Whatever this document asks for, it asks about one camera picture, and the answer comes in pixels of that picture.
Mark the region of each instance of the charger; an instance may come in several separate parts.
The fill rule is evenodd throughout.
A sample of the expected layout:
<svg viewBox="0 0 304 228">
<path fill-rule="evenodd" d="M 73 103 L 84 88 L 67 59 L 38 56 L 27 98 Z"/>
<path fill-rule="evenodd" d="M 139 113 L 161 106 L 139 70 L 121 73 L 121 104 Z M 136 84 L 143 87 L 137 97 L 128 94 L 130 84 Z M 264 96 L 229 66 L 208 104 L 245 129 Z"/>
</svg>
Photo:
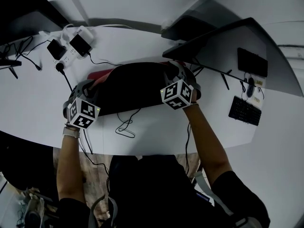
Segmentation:
<svg viewBox="0 0 304 228">
<path fill-rule="evenodd" d="M 51 53 L 54 59 L 60 60 L 66 50 L 62 45 L 58 43 L 55 39 L 51 41 L 51 43 L 47 46 L 48 51 Z"/>
<path fill-rule="evenodd" d="M 75 37 L 70 41 L 70 45 L 82 56 L 84 57 L 85 54 L 89 54 L 89 50 L 91 46 L 87 44 L 87 42 L 82 39 L 82 37 L 77 34 Z"/>
</svg>

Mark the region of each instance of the black shirt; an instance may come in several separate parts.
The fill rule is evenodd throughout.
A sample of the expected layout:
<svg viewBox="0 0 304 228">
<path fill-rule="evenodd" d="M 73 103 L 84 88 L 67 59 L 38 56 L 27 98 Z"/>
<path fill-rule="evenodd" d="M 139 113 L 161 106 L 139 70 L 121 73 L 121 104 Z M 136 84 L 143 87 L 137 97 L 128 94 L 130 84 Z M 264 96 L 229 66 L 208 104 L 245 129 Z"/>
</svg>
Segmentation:
<svg viewBox="0 0 304 228">
<path fill-rule="evenodd" d="M 212 206 L 197 196 L 183 167 L 176 160 L 138 161 L 124 169 L 125 173 L 112 182 L 115 187 L 111 187 L 109 194 L 118 206 L 118 228 L 232 228 L 234 218 L 246 217 L 256 218 L 263 228 L 269 227 L 270 219 L 263 202 L 233 171 L 220 175 L 211 188 L 234 213 L 231 218 L 221 206 Z M 89 213 L 89 208 L 80 201 L 62 199 L 59 203 L 62 227 L 86 228 Z"/>
</svg>

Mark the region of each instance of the white cube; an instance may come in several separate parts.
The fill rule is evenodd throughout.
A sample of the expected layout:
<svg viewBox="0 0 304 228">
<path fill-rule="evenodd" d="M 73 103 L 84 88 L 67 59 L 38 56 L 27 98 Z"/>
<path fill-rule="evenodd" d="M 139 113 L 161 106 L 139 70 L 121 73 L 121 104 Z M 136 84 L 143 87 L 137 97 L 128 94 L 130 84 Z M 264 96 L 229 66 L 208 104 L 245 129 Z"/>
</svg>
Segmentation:
<svg viewBox="0 0 304 228">
<path fill-rule="evenodd" d="M 86 129 L 97 120 L 99 110 L 96 105 L 77 97 L 67 107 L 67 119 L 70 125 Z"/>
<path fill-rule="evenodd" d="M 182 79 L 161 90 L 161 100 L 174 110 L 191 105 L 193 87 Z"/>
</svg>

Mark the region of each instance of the keyboard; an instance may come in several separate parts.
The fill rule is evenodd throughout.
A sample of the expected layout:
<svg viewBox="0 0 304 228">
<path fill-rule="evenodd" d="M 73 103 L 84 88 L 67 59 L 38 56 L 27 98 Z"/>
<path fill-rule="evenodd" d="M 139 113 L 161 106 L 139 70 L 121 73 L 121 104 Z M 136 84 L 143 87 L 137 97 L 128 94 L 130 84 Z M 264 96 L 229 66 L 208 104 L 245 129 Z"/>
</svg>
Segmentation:
<svg viewBox="0 0 304 228">
<path fill-rule="evenodd" d="M 234 97 L 229 117 L 258 126 L 262 111 L 252 104 Z"/>
</svg>

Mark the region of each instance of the power strip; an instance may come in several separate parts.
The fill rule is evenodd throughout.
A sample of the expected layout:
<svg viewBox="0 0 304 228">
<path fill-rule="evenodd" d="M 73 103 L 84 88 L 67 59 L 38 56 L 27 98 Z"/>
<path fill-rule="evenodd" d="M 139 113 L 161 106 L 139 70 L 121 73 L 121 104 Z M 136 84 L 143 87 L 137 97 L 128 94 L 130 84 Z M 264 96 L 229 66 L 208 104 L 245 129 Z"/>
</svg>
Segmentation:
<svg viewBox="0 0 304 228">
<path fill-rule="evenodd" d="M 72 46 L 70 46 L 70 48 L 65 52 L 60 60 L 53 58 L 53 66 L 56 67 L 57 63 L 60 62 L 65 67 L 68 67 L 78 56 L 80 56 L 80 54 Z"/>
<path fill-rule="evenodd" d="M 79 34 L 88 44 L 91 44 L 94 40 L 92 33 L 84 26 L 80 26 L 76 34 Z M 60 60 L 53 58 L 53 66 L 56 67 L 57 63 L 60 62 L 66 68 L 70 66 L 78 56 L 80 56 L 80 54 L 74 49 L 74 47 L 70 46 Z"/>
</svg>

